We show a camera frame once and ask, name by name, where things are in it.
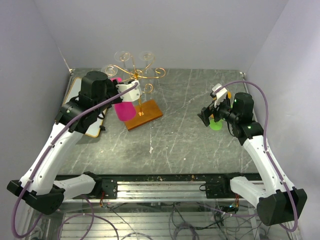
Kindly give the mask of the green plastic wine glass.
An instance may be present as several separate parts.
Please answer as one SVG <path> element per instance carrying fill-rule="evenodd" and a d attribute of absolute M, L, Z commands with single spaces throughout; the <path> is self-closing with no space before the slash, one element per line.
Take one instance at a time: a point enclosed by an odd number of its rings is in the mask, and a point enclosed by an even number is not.
<path fill-rule="evenodd" d="M 209 121 L 209 127 L 214 131 L 220 131 L 223 127 L 223 120 L 215 121 L 212 118 Z"/>

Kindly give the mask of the orange plastic wine glass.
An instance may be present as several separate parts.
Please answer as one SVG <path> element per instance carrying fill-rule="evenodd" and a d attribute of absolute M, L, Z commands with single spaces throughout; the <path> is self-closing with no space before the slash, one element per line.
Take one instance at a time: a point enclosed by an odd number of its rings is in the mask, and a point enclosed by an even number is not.
<path fill-rule="evenodd" d="M 231 92 L 230 91 L 228 91 L 227 92 L 227 95 L 226 95 L 226 99 L 227 99 L 227 105 L 229 106 L 229 107 L 231 107 L 231 97 L 232 97 L 232 94 L 231 94 Z"/>

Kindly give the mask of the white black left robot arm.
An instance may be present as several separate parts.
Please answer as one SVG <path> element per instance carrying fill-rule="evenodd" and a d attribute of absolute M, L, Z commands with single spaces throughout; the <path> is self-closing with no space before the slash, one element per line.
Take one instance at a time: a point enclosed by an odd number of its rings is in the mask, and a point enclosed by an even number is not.
<path fill-rule="evenodd" d="M 44 215 L 51 215 L 65 200 L 85 195 L 98 198 L 103 180 L 87 171 L 66 180 L 57 180 L 65 156 L 97 121 L 104 110 L 121 103 L 117 80 L 101 71 L 90 71 L 81 79 L 77 96 L 61 106 L 50 136 L 29 170 L 11 180 L 7 190 Z"/>

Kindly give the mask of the clear tall wine glass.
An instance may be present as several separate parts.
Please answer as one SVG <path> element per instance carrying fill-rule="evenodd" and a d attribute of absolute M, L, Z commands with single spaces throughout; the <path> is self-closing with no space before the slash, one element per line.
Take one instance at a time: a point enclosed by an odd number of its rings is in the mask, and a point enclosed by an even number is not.
<path fill-rule="evenodd" d="M 128 70 L 127 68 L 127 61 L 129 61 L 131 58 L 131 54 L 128 51 L 117 51 L 114 54 L 114 59 L 120 63 L 122 63 L 122 69 L 124 69 L 125 71 Z"/>

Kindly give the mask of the pink plastic wine glass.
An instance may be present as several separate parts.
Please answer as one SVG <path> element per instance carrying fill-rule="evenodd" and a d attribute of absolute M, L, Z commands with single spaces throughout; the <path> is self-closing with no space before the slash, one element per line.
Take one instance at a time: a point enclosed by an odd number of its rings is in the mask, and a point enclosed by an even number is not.
<path fill-rule="evenodd" d="M 126 122 L 133 119 L 136 115 L 136 109 L 132 104 L 133 94 L 131 91 L 120 96 L 121 102 L 114 104 L 115 112 L 120 121 Z"/>

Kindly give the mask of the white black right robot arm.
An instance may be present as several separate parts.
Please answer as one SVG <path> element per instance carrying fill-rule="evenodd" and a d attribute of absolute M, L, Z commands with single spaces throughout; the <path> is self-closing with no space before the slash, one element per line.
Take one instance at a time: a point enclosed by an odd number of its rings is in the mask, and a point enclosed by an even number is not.
<path fill-rule="evenodd" d="M 228 93 L 210 95 L 212 103 L 202 108 L 198 117 L 205 126 L 210 125 L 210 117 L 215 122 L 224 120 L 231 125 L 234 137 L 252 158 L 264 184 L 264 188 L 260 188 L 239 175 L 221 184 L 221 194 L 226 198 L 235 194 L 243 197 L 256 208 L 257 215 L 266 226 L 297 223 L 307 194 L 288 179 L 273 155 L 263 127 L 254 120 L 252 96 L 238 92 L 231 103 Z"/>

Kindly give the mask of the clear short wine glass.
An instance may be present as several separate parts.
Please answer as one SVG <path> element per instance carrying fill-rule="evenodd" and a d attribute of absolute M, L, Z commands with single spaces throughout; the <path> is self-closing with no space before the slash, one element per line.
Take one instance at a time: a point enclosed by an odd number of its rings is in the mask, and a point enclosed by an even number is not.
<path fill-rule="evenodd" d="M 155 73 L 152 69 L 152 64 L 155 60 L 155 55 L 148 50 L 139 53 L 139 59 L 145 63 L 145 67 L 142 69 L 144 77 L 154 77 Z"/>

